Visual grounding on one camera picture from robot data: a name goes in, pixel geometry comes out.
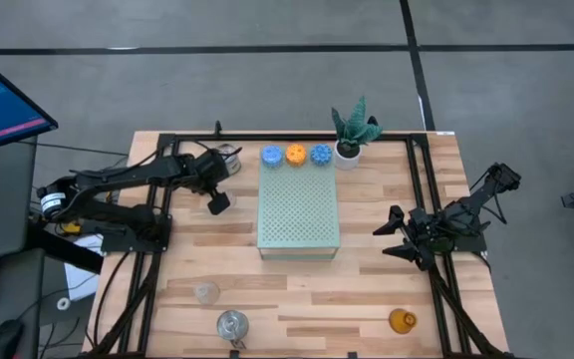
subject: wooden table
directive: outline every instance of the wooden table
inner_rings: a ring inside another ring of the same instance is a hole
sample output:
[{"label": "wooden table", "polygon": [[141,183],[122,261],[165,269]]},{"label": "wooden table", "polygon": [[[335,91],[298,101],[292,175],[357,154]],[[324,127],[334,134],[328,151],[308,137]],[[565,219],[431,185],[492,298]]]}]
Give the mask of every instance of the wooden table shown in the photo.
[{"label": "wooden table", "polygon": [[[154,151],[158,135],[135,133],[131,164]],[[428,137],[444,206],[468,194],[466,176],[455,136],[428,133]],[[397,203],[405,212],[416,207],[404,143],[370,144],[364,147],[357,169],[337,171],[341,249],[333,261],[298,263],[263,261],[255,247],[259,150],[267,142],[231,143],[243,146],[242,170],[219,188],[235,193],[234,207],[213,216],[206,206],[208,196],[183,188],[172,196],[173,234],[162,256],[147,356],[228,357],[231,345],[217,336],[216,318],[224,310],[236,309],[250,320],[243,357],[342,358],[349,351],[363,358],[441,357],[427,274],[414,264],[381,254],[383,248],[402,243],[400,235],[371,235],[387,221],[390,205]],[[200,154],[203,148],[182,143],[180,150]],[[431,208],[420,149],[417,159],[427,208]],[[146,187],[124,190],[120,204],[143,203],[146,193]],[[120,257],[106,257],[98,293]],[[507,350],[488,269],[468,253],[455,253],[453,259],[464,308],[491,343]],[[100,336],[125,307],[133,263],[131,254],[109,290]],[[192,287],[205,280],[221,288],[215,305],[201,306],[193,295]],[[100,297],[88,324],[91,334]],[[411,333],[399,335],[389,327],[387,318],[395,308],[418,317]],[[454,320],[446,311],[452,347],[458,351]],[[133,350],[141,317],[138,312],[133,323]],[[83,349],[89,349],[88,343]]]}]

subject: silver can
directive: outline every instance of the silver can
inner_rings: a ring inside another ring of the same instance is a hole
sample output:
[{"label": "silver can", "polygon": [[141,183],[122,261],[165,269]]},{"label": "silver can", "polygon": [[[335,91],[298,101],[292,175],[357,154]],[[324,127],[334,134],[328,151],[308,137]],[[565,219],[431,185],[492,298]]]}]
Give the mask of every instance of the silver can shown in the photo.
[{"label": "silver can", "polygon": [[227,165],[227,171],[229,172],[229,175],[234,176],[234,174],[240,171],[241,167],[238,155],[232,155],[237,150],[237,148],[230,144],[223,144],[217,147],[217,149],[225,159],[225,164]]},{"label": "silver can", "polygon": [[218,336],[229,340],[236,349],[245,349],[242,339],[247,335],[248,330],[249,320],[247,320],[245,314],[236,310],[227,310],[220,314],[216,322]]}]

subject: orange ball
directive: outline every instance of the orange ball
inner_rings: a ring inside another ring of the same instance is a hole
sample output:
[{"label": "orange ball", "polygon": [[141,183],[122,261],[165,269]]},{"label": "orange ball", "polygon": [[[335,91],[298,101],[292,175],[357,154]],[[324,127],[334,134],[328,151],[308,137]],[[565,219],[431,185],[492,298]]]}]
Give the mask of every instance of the orange ball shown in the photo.
[{"label": "orange ball", "polygon": [[293,167],[303,166],[307,160],[307,149],[302,145],[291,145],[285,151],[285,160]]}]

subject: succulent plant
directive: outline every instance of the succulent plant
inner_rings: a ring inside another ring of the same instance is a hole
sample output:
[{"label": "succulent plant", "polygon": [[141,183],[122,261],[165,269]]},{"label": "succulent plant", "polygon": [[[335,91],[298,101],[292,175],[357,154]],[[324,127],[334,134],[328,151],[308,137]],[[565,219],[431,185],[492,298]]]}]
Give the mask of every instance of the succulent plant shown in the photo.
[{"label": "succulent plant", "polygon": [[338,141],[340,142],[339,151],[345,154],[357,154],[360,145],[366,145],[377,139],[382,133],[383,128],[378,125],[375,117],[369,117],[369,120],[365,123],[366,110],[367,106],[365,105],[364,96],[360,98],[360,101],[356,107],[354,107],[354,112],[351,114],[349,120],[341,118],[338,111],[331,108],[331,116],[336,126]]}]

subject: computer mouse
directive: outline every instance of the computer mouse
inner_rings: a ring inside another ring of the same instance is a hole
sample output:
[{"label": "computer mouse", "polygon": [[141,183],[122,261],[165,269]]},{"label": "computer mouse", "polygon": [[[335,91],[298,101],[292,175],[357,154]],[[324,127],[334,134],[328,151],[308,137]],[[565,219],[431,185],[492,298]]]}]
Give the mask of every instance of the computer mouse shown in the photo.
[{"label": "computer mouse", "polygon": [[24,324],[20,320],[6,320],[0,324],[0,359],[12,359],[23,331]]}]

